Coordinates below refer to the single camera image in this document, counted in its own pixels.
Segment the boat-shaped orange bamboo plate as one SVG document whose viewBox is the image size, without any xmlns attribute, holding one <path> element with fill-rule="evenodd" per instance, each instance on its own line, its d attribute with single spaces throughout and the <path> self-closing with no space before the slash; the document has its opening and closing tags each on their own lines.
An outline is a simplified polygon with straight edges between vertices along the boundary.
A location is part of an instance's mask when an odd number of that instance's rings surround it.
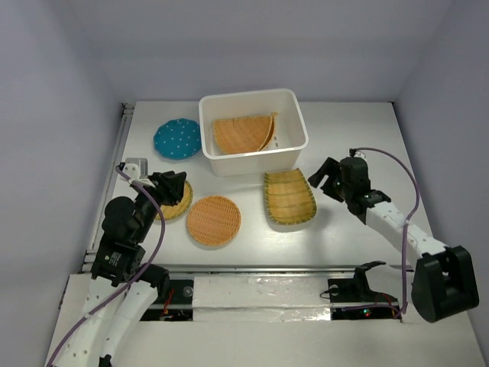
<svg viewBox="0 0 489 367">
<path fill-rule="evenodd" d="M 275 135 L 275 128 L 276 128 L 276 116 L 278 115 L 277 112 L 272 112 L 270 115 L 270 131 L 268 132 L 268 136 L 266 141 L 263 143 L 263 145 L 260 148 L 260 151 L 264 151 L 270 144 L 272 138 Z"/>
</svg>

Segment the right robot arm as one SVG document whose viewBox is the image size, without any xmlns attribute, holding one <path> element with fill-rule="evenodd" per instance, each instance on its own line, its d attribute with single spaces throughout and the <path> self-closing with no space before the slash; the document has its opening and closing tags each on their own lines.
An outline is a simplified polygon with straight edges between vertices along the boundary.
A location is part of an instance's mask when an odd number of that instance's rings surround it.
<svg viewBox="0 0 489 367">
<path fill-rule="evenodd" d="M 403 289 L 403 299 L 411 300 L 425 321 L 434 323 L 479 305 L 469 251 L 450 247 L 413 224 L 387 194 L 371 186 L 365 159 L 356 154 L 340 161 L 327 158 L 308 181 L 345 203 L 352 215 L 400 252 L 403 265 L 413 267 L 413 283 Z"/>
</svg>

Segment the fan-shaped orange bamboo plate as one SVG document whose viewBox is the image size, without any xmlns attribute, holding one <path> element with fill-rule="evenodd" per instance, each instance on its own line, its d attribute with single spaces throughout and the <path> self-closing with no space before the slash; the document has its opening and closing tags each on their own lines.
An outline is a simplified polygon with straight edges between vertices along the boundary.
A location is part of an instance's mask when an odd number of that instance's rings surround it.
<svg viewBox="0 0 489 367">
<path fill-rule="evenodd" d="M 260 151 L 270 131 L 270 115 L 216 119 L 212 126 L 215 143 L 224 154 Z"/>
</svg>

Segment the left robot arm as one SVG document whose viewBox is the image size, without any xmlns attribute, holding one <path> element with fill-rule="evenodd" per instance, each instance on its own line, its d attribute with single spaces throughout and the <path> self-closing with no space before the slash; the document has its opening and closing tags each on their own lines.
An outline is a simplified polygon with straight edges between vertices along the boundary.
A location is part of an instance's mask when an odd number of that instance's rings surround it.
<svg viewBox="0 0 489 367">
<path fill-rule="evenodd" d="M 141 244 L 154 220 L 164 217 L 162 206 L 182 201 L 186 173 L 168 171 L 139 179 L 126 173 L 128 167 L 120 164 L 116 171 L 138 195 L 107 203 L 82 315 L 48 366 L 112 366 L 149 306 L 169 293 L 168 270 L 144 261 Z"/>
</svg>

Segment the blue polka dot plate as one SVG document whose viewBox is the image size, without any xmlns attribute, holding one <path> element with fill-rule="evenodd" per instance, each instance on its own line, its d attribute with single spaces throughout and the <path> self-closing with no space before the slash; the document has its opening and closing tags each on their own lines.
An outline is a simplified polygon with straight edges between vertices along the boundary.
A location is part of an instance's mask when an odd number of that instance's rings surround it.
<svg viewBox="0 0 489 367">
<path fill-rule="evenodd" d="M 172 119 L 160 126 L 153 137 L 154 149 L 169 160 L 186 160 L 202 149 L 199 124 L 191 119 Z"/>
</svg>

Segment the green-rimmed rectangular bamboo plate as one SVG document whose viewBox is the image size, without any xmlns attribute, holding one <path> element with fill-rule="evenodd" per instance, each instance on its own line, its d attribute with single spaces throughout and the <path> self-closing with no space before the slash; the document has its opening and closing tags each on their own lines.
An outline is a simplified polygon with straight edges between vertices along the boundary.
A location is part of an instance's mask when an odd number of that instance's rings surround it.
<svg viewBox="0 0 489 367">
<path fill-rule="evenodd" d="M 308 222 L 317 212 L 313 192 L 299 168 L 265 173 L 264 202 L 271 221 L 282 226 Z"/>
</svg>

